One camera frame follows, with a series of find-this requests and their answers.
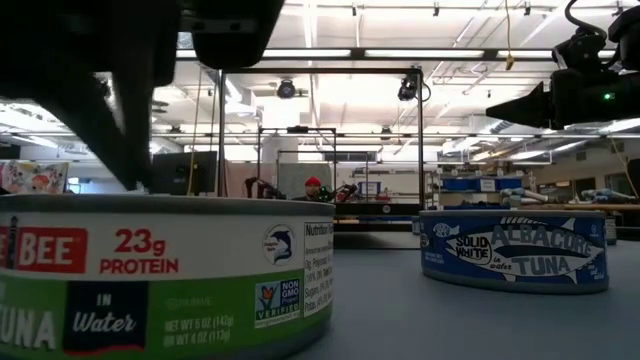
table surface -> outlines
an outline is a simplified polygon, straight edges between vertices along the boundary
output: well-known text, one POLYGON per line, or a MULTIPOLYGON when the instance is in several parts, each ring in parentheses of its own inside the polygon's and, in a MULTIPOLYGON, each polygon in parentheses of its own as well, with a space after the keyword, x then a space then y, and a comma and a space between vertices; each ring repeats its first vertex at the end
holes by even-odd
POLYGON ((336 250, 331 331, 291 359, 640 359, 640 242, 609 248, 611 288, 595 295, 446 284, 423 276, 419 258, 336 250))

blue tuna can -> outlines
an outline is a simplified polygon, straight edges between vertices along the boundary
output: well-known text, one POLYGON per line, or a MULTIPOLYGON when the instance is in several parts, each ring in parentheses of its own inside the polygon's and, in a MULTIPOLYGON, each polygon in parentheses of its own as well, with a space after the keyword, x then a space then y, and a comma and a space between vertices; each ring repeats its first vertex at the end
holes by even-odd
POLYGON ((421 211, 425 275, 485 289, 587 294, 609 287, 598 211, 421 211))

person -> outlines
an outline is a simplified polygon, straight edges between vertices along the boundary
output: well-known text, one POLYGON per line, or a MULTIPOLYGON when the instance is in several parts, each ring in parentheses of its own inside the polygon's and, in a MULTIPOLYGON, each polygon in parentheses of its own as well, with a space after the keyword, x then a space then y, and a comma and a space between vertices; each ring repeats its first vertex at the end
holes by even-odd
POLYGON ((316 197, 320 192, 320 187, 322 186, 322 182, 315 176, 312 176, 307 179, 304 183, 305 196, 300 196, 297 198, 293 198, 291 200, 297 201, 316 201, 316 197))

red hat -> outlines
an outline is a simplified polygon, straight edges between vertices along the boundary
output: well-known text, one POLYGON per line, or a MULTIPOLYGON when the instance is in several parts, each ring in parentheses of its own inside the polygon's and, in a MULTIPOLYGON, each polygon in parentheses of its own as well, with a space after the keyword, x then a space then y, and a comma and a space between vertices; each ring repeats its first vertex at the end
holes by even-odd
POLYGON ((322 183, 320 182, 320 179, 318 179, 315 176, 312 176, 310 178, 307 179, 307 181, 304 183, 304 186, 320 186, 322 185, 322 183))

monitor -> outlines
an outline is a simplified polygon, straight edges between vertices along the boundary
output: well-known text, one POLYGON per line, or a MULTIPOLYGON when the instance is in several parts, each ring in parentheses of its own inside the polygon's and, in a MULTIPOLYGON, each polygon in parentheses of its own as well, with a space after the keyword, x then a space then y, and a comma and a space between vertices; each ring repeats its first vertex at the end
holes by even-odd
MULTIPOLYGON (((191 193, 210 193, 216 190, 218 152, 195 152, 191 193)), ((187 195, 191 153, 156 154, 151 161, 152 194, 187 195)))

